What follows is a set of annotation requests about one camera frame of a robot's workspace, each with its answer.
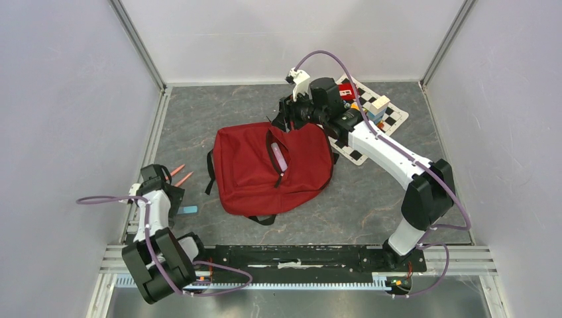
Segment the orange pencil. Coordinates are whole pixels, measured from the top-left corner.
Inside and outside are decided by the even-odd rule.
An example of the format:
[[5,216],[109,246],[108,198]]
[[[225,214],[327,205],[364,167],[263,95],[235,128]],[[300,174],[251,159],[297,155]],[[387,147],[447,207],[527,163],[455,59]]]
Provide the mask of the orange pencil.
[[179,167],[177,167],[176,169],[174,169],[174,170],[170,173],[170,175],[171,175],[171,176],[175,176],[175,175],[176,175],[178,172],[180,172],[184,167],[185,167],[185,165],[182,164],[181,166],[179,166]]
[[176,182],[174,185],[176,187],[180,187],[184,182],[186,182],[192,176],[192,174],[193,172],[187,173],[186,176],[184,176],[180,181]]

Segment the red backpack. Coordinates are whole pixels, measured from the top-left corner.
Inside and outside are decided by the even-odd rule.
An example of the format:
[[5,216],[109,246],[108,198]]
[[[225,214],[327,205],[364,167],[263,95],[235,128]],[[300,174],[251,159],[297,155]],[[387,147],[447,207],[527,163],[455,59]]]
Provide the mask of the red backpack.
[[[277,142],[288,163],[282,173],[271,144]],[[269,122],[224,127],[207,153],[209,183],[224,210],[269,226],[277,215],[319,195],[332,179],[339,155],[317,125],[284,132]]]

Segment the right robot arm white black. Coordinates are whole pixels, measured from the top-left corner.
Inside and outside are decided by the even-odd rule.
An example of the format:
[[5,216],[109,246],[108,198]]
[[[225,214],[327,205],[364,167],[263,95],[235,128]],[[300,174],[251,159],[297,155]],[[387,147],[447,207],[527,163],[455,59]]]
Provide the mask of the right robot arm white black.
[[384,265],[402,269],[424,235],[453,206],[452,168],[444,159],[431,161],[382,132],[362,106],[361,92],[350,81],[341,87],[332,78],[312,80],[305,73],[286,77],[292,93],[279,101],[273,120],[283,131],[317,125],[332,139],[367,156],[405,190],[402,220],[384,242]]

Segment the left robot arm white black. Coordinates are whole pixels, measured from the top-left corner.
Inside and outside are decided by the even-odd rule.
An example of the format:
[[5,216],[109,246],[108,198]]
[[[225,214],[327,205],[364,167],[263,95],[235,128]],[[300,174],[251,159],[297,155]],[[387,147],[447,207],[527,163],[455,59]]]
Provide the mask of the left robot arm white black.
[[143,222],[133,242],[121,251],[122,259],[142,298],[153,304],[195,282],[196,270],[208,261],[199,237],[176,238],[170,220],[180,208],[185,190],[172,185],[168,168],[150,164],[140,170],[142,183],[130,191]]

